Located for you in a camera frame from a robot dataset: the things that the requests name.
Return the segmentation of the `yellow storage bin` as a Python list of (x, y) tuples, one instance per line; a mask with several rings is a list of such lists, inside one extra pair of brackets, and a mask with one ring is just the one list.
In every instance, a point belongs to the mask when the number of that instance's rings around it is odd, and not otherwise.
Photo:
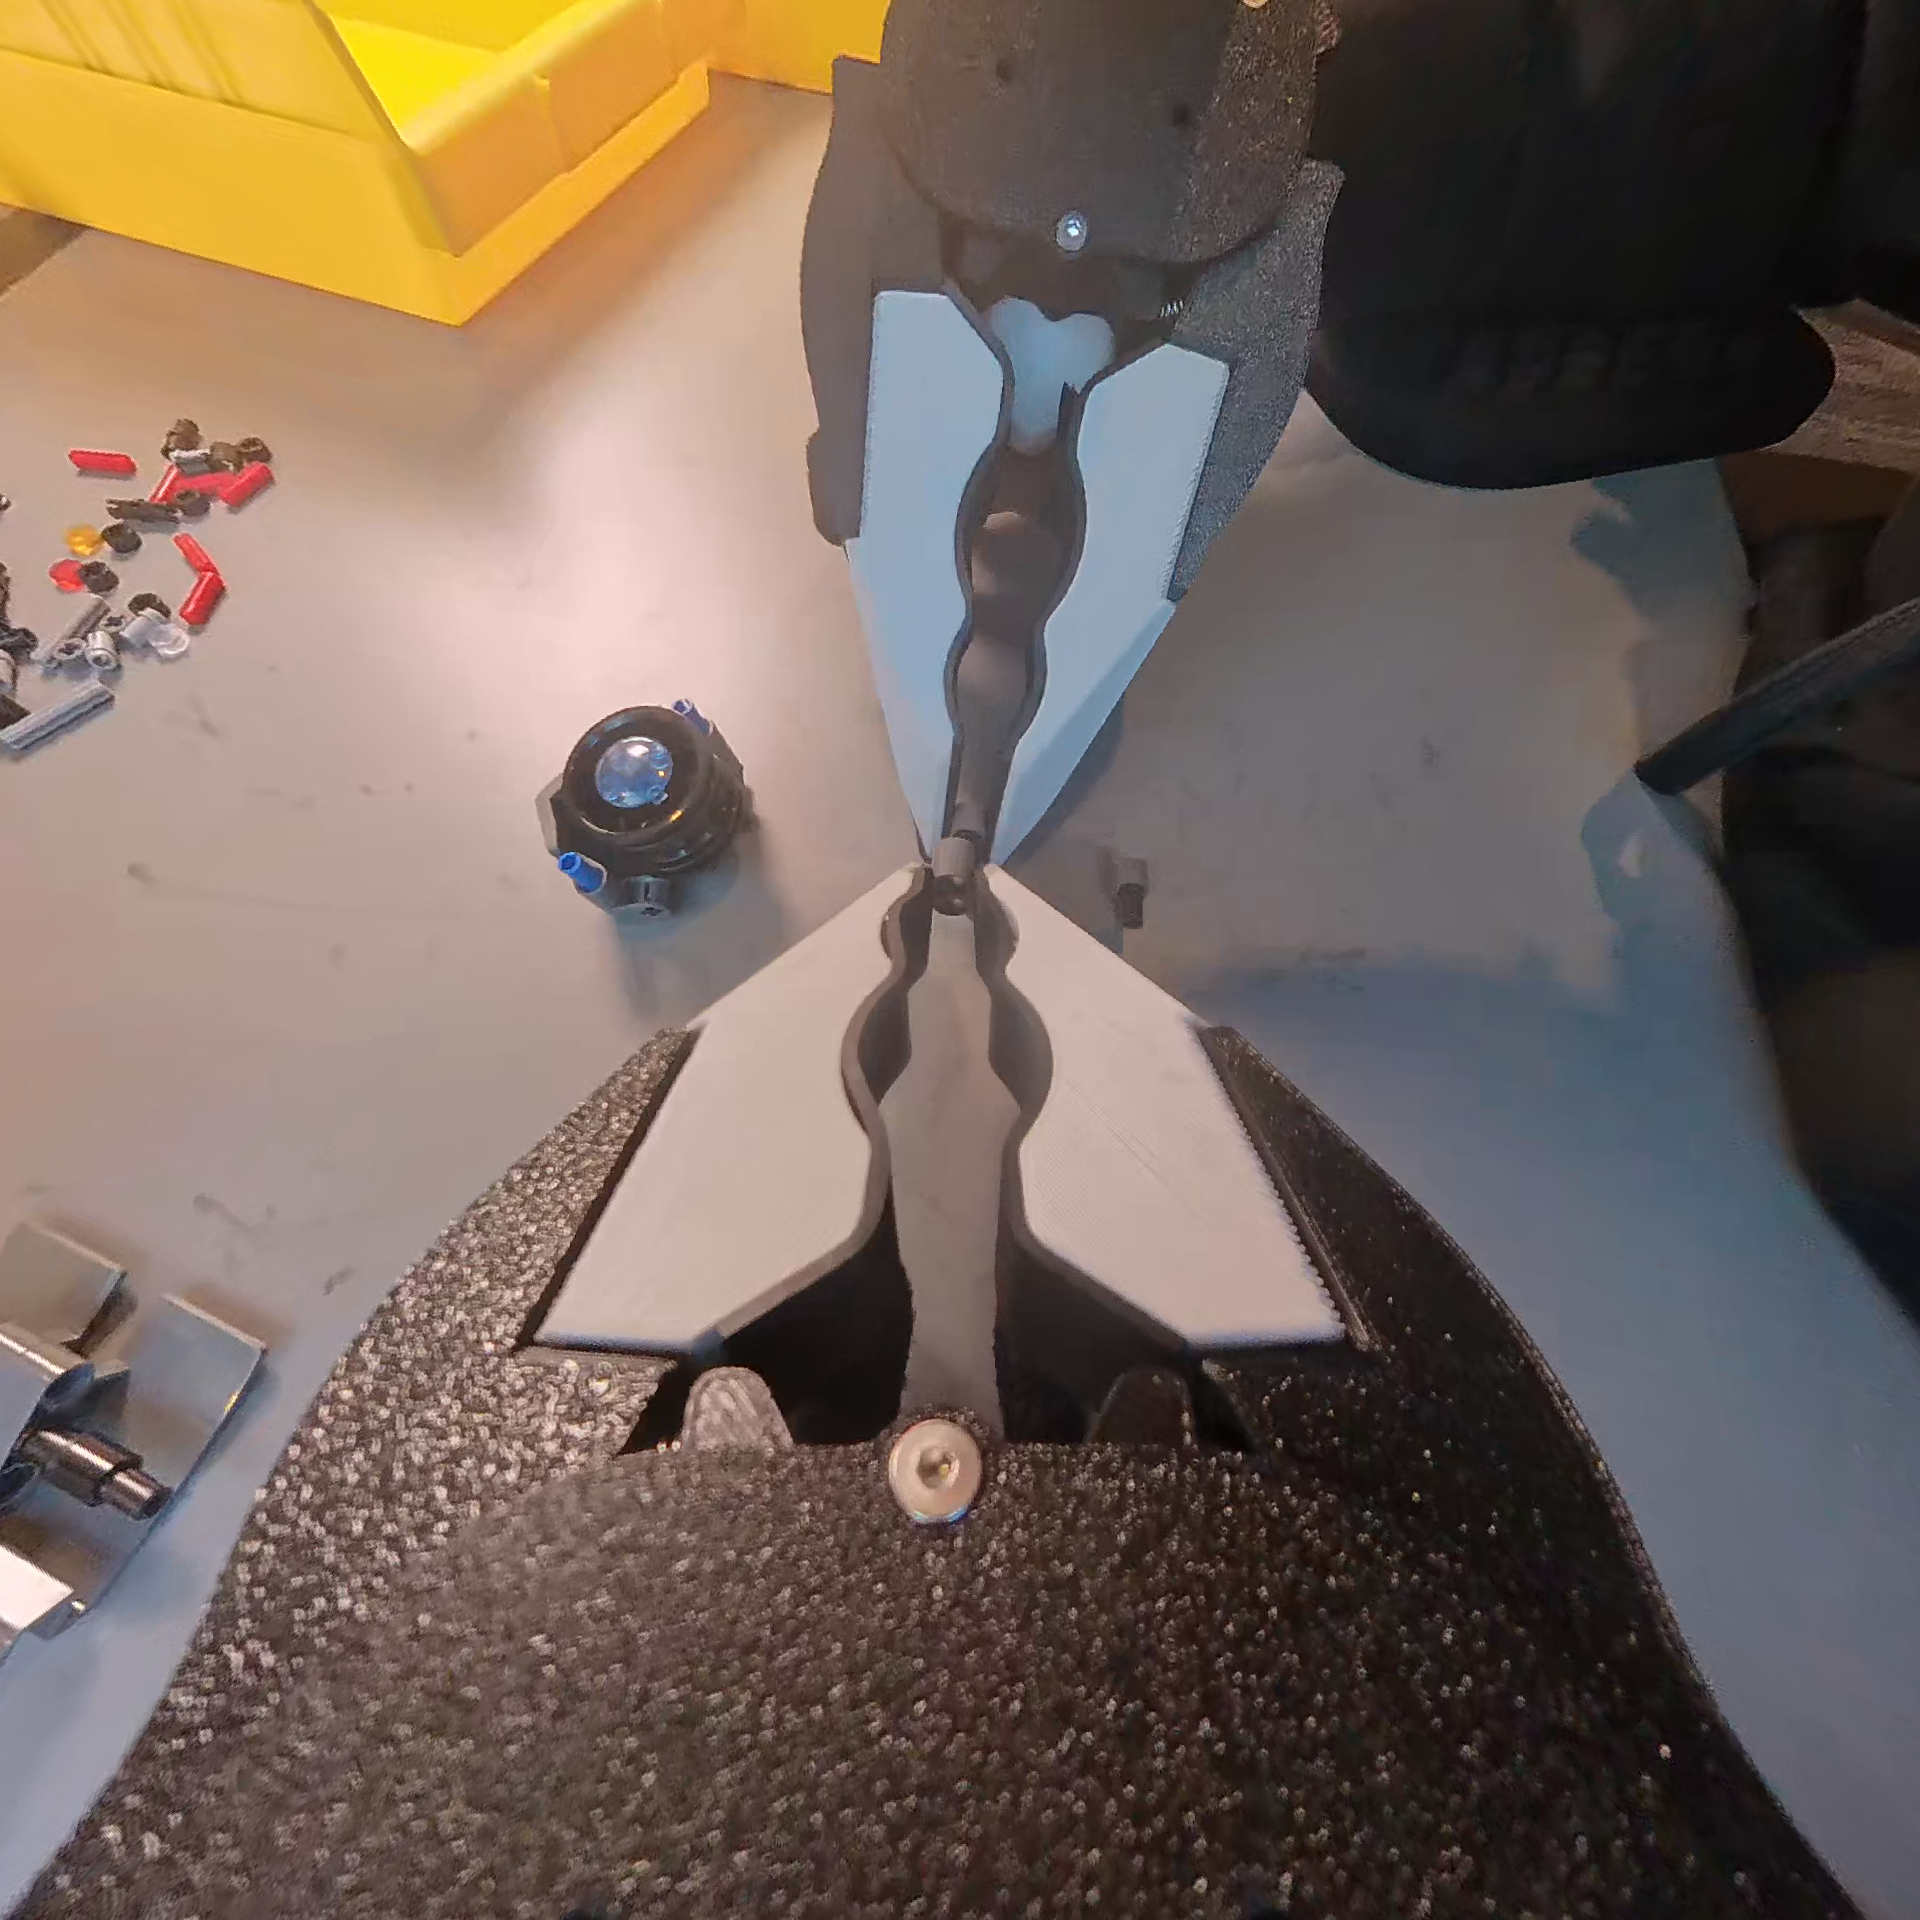
[(464, 325), (708, 105), (738, 5), (4, 3), (4, 204)]
[(874, 61), (889, 3), (740, 3), (711, 69), (740, 80), (832, 92), (839, 57)]

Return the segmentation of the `grey toy brick assembly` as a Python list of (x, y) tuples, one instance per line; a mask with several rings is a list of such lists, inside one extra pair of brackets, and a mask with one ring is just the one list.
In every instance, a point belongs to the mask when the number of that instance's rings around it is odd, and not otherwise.
[(1, 1650), (89, 1616), (178, 1503), (265, 1361), (176, 1295), (22, 1220), (1, 1248)]

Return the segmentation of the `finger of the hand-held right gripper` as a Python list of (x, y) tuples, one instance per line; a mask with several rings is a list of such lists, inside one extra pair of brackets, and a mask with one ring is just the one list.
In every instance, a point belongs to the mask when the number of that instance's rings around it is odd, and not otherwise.
[(998, 716), (976, 764), (984, 860), (1040, 826), (1173, 616), (1173, 572), (1229, 368), (1164, 343), (1098, 372), (1064, 437), (1077, 545), (1045, 605), (976, 594)]
[(922, 853), (944, 837), (968, 636), (965, 527), (1004, 442), (1006, 367), (952, 293), (874, 295), (860, 524), (846, 545), (870, 677)]

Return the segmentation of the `black toy lens assembly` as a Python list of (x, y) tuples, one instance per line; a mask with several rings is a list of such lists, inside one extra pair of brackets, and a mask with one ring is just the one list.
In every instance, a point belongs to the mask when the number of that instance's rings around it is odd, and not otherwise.
[(626, 920), (662, 920), (751, 820), (742, 762), (689, 701), (612, 711), (538, 794), (545, 853), (570, 889)]

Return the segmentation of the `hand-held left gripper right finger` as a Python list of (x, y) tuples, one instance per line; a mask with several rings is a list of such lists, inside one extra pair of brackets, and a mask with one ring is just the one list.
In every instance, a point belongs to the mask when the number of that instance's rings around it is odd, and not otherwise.
[(1004, 868), (973, 891), (1001, 1152), (992, 1357), (1013, 1443), (1084, 1443), (1153, 1373), (1342, 1355), (1342, 1297), (1201, 1019)]

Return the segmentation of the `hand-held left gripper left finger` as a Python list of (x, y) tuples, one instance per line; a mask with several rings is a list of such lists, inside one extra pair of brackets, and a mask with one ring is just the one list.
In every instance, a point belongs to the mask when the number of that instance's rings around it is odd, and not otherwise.
[(913, 1305), (879, 1101), (909, 1053), (930, 874), (870, 887), (696, 1015), (575, 1229), (532, 1341), (664, 1361), (668, 1437), (689, 1387), (753, 1373), (793, 1437), (895, 1420)]

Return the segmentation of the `person's black hoodie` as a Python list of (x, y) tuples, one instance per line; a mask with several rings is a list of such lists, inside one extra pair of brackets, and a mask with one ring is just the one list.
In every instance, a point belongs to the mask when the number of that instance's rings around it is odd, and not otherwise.
[(1721, 828), (1792, 1152), (1914, 1317), (1914, 665), (1727, 773)]

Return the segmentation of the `pile of small toy parts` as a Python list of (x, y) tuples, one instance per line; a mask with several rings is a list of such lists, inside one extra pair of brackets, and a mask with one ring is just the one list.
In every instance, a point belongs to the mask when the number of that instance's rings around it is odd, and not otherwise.
[(166, 423), (152, 452), (63, 451), (52, 517), (4, 498), (1, 754), (21, 762), (114, 708), (143, 667), (178, 665), (224, 610), (230, 524), (276, 488), (258, 435)]

